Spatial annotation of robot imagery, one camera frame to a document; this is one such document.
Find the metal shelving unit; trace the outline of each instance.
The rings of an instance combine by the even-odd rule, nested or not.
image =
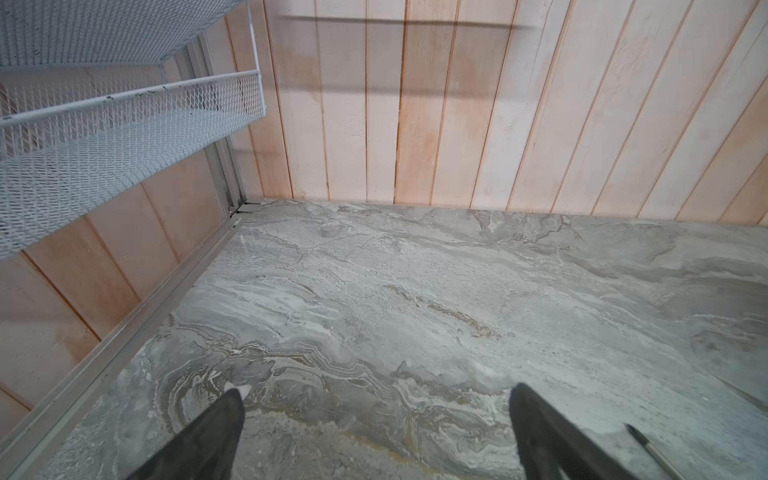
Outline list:
[[[162,73],[239,2],[0,0],[0,75],[53,77],[0,81],[0,260],[265,115],[258,58],[234,74]],[[113,73],[68,81],[83,67]]]

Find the pen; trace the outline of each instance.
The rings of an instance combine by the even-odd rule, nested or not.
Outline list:
[[[637,440],[640,445],[643,446],[646,452],[656,460],[656,463],[659,464],[661,468],[664,469],[664,471],[674,480],[685,480],[685,477],[683,477],[683,474],[680,473],[680,471],[674,467],[670,463],[669,460],[667,460],[667,457],[661,454],[659,449],[656,448],[656,446],[648,440],[648,438],[643,435],[640,430],[636,429],[630,424],[627,424],[627,430],[629,430],[629,433],[632,434],[635,440]]]

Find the wire mesh drawer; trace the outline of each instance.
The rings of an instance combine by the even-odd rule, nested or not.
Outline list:
[[[0,0],[0,68],[157,64],[242,0]]]
[[[249,71],[0,118],[0,260],[264,114]]]

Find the marble floor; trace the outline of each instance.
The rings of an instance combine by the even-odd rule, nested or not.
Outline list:
[[[639,478],[768,471],[768,229],[277,201],[38,477],[122,478],[228,386],[234,478],[523,478],[526,382]]]

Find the wood paneling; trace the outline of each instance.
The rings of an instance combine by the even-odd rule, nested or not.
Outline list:
[[[112,65],[107,67],[83,68],[92,85],[92,95],[108,95],[114,93],[114,86],[120,85],[121,89],[149,87],[165,83],[163,68],[153,65]]]
[[[754,5],[754,0],[694,2],[598,198],[595,214],[637,216]]]
[[[264,1],[278,115],[251,130],[291,174],[259,163],[267,196],[673,217],[768,71],[768,0]]]
[[[768,81],[764,81],[686,201],[678,220],[717,222],[768,154]]]
[[[28,84],[36,85],[41,92],[50,91],[52,94],[31,94],[25,88]],[[94,94],[94,85],[85,68],[63,68],[57,70],[56,75],[41,74],[36,70],[3,71],[0,90],[8,102],[4,104],[4,110],[19,112],[50,107],[59,101],[89,98]]]
[[[220,18],[205,31],[205,39],[210,54],[210,62],[213,64],[214,74],[232,73],[237,71],[235,67],[232,44],[230,43],[227,21]],[[240,169],[240,177],[243,181],[246,199],[259,200],[263,198],[259,168],[256,163],[256,155],[253,152],[253,140],[250,137],[250,129],[245,127],[230,136],[232,147],[237,157],[237,165]]]
[[[571,7],[509,210],[551,210],[631,5],[579,0]]]
[[[179,64],[176,62],[175,57],[168,58],[163,63],[163,69],[165,70],[165,78],[170,82],[181,81],[181,71],[179,71]]]
[[[366,0],[316,0],[328,195],[366,201]]]
[[[515,4],[462,0],[459,6],[431,205],[472,203]]]
[[[569,5],[570,0],[517,4],[472,208],[507,208]]]
[[[392,204],[406,0],[367,1],[366,58],[371,59],[366,61],[367,199]]]
[[[395,203],[429,205],[457,0],[409,0],[403,49]]]
[[[552,211],[588,215],[598,201],[691,0],[635,2]]]
[[[140,298],[178,265],[142,185],[109,200],[87,217]]]
[[[742,30],[664,167],[641,217],[675,218],[768,75],[768,0]]]
[[[70,279],[83,277],[73,273]],[[124,295],[117,292],[115,301],[119,303]],[[0,383],[31,408],[98,340],[23,253],[0,263],[0,305]]]
[[[293,198],[263,0],[253,0],[250,3],[250,10],[256,34],[261,83],[266,105],[266,116],[249,126],[256,162],[259,166],[262,192],[268,198]],[[253,57],[248,12],[244,3],[227,14],[227,27],[237,70],[255,69],[256,60]]]
[[[328,200],[313,0],[266,0],[293,196]]]
[[[180,261],[224,221],[203,151],[149,177],[144,189]]]
[[[768,212],[768,157],[752,173],[749,180],[720,218],[724,223],[762,223]]]
[[[29,410],[0,390],[0,440],[27,415]]]
[[[101,338],[139,303],[138,295],[84,217],[26,252]]]

